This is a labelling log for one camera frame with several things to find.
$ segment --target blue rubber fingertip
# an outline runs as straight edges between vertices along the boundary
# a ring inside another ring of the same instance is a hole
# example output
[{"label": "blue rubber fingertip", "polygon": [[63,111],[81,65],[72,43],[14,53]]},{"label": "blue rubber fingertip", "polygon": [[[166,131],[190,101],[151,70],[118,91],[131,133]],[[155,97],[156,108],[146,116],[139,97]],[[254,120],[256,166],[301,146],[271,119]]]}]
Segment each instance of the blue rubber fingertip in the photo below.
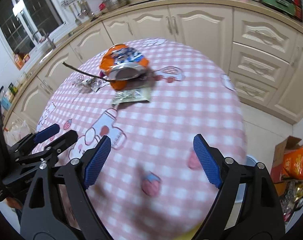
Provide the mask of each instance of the blue rubber fingertip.
[{"label": "blue rubber fingertip", "polygon": [[194,152],[196,153],[209,182],[214,184],[217,188],[220,188],[223,182],[220,178],[219,166],[207,147],[203,144],[199,135],[194,137],[193,146]]},{"label": "blue rubber fingertip", "polygon": [[60,130],[60,127],[56,123],[49,126],[45,130],[36,134],[36,136],[34,138],[34,143],[42,143],[42,142],[48,140],[50,137],[54,136],[55,134],[58,134],[59,130]]},{"label": "blue rubber fingertip", "polygon": [[90,163],[85,168],[84,186],[86,189],[88,189],[89,186],[95,184],[98,175],[101,172],[101,169],[104,166],[110,151],[111,151],[111,141],[110,138],[107,138],[99,147],[99,149],[96,151]]}]

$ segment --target metal screw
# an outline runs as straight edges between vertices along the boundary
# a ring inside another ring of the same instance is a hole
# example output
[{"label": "metal screw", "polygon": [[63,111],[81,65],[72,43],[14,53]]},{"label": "metal screw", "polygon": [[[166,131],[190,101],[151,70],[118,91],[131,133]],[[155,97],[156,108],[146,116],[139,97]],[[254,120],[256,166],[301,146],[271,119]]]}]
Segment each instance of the metal screw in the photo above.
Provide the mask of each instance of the metal screw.
[{"label": "metal screw", "polygon": [[70,161],[72,165],[77,165],[79,163],[79,159],[75,158]]},{"label": "metal screw", "polygon": [[264,169],[265,165],[263,163],[257,163],[257,167],[260,169]]},{"label": "metal screw", "polygon": [[39,165],[39,168],[40,168],[41,170],[44,170],[44,169],[47,168],[47,164],[46,164],[46,163],[42,163],[41,165]]},{"label": "metal screw", "polygon": [[234,163],[234,159],[232,159],[231,157],[227,157],[225,159],[225,162],[228,163],[228,164],[233,164]]}]

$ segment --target checkered tablecloth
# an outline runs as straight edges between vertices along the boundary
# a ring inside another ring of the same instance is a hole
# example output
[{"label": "checkered tablecloth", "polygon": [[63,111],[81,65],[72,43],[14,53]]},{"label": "checkered tablecloth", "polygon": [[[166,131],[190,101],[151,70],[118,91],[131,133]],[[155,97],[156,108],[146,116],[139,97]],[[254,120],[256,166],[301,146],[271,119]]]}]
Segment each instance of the checkered tablecloth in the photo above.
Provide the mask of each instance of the checkered tablecloth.
[{"label": "checkered tablecloth", "polygon": [[[240,103],[223,70],[193,48],[164,39],[127,43],[142,52],[155,70],[150,103],[114,109],[109,84],[98,92],[74,94],[74,72],[47,104],[38,129],[57,123],[73,129],[77,143],[59,156],[58,165],[90,148],[103,135],[112,150],[95,185],[87,190],[98,216],[115,240],[174,239],[206,217],[218,190],[210,184],[193,151],[201,133],[224,156],[243,163],[246,138]],[[98,75],[105,52],[80,69]],[[61,189],[72,226],[66,190]]]}]

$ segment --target wooden countertop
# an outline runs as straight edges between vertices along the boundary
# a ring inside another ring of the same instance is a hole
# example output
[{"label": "wooden countertop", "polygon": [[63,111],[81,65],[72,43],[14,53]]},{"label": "wooden countertop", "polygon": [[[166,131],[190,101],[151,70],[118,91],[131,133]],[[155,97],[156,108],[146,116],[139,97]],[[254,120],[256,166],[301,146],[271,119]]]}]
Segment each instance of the wooden countertop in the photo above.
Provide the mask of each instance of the wooden countertop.
[{"label": "wooden countertop", "polygon": [[151,1],[151,2],[145,2],[140,3],[136,5],[127,5],[120,9],[117,9],[115,11],[106,13],[104,15],[101,15],[98,19],[90,22],[87,21],[83,23],[81,26],[77,27],[74,32],[75,34],[69,37],[68,35],[64,36],[58,43],[60,43],[55,51],[51,53],[51,55],[44,60],[41,64],[39,64],[39,61],[31,68],[29,73],[27,74],[29,77],[27,81],[20,87],[18,93],[14,97],[12,101],[12,106],[10,107],[5,119],[4,119],[4,127],[7,125],[8,119],[13,112],[13,109],[15,108],[17,102],[19,101],[20,97],[23,95],[26,88],[29,86],[30,82],[36,77],[36,75],[39,73],[39,71],[42,70],[42,68],[48,63],[49,60],[51,60],[61,49],[63,49],[66,45],[68,45],[72,40],[74,40],[76,37],[78,37],[80,34],[82,34],[84,31],[88,30],[93,25],[106,20],[108,18],[143,9],[143,8],[149,8],[153,6],[160,6],[160,5],[171,5],[171,4],[184,4],[184,3],[203,3],[203,4],[212,4],[212,5],[224,5],[224,6],[231,6],[235,8],[241,8],[250,10],[253,12],[257,12],[266,16],[269,16],[271,18],[274,18],[278,21],[281,21],[284,24],[287,24],[288,26],[296,29],[298,32],[303,34],[303,23],[300,23],[296,20],[293,20],[289,18],[288,16],[285,16],[282,13],[279,13],[271,8],[268,8],[264,6],[263,4],[259,2],[255,2],[253,0],[157,0],[157,1]]}]

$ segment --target pink and white gingham tablecloth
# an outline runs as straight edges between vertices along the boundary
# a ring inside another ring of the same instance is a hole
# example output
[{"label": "pink and white gingham tablecloth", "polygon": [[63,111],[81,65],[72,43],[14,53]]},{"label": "pink and white gingham tablecloth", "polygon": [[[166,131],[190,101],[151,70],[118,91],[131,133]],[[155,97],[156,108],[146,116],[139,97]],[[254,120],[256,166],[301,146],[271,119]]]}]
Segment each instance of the pink and white gingham tablecloth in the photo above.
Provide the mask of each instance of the pink and white gingham tablecloth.
[{"label": "pink and white gingham tablecloth", "polygon": [[[201,133],[224,156],[243,163],[246,137],[240,103],[223,70],[193,48],[164,39],[131,41],[156,71],[150,103],[113,108],[109,84],[97,93],[74,94],[72,73],[48,102],[38,130],[60,132],[34,152],[73,129],[78,141],[59,156],[58,165],[80,158],[103,135],[112,150],[95,185],[87,190],[101,221],[115,240],[174,239],[206,217],[218,190],[210,184],[193,151]],[[105,52],[80,69],[98,75]],[[66,213],[77,227],[66,190]]]}]

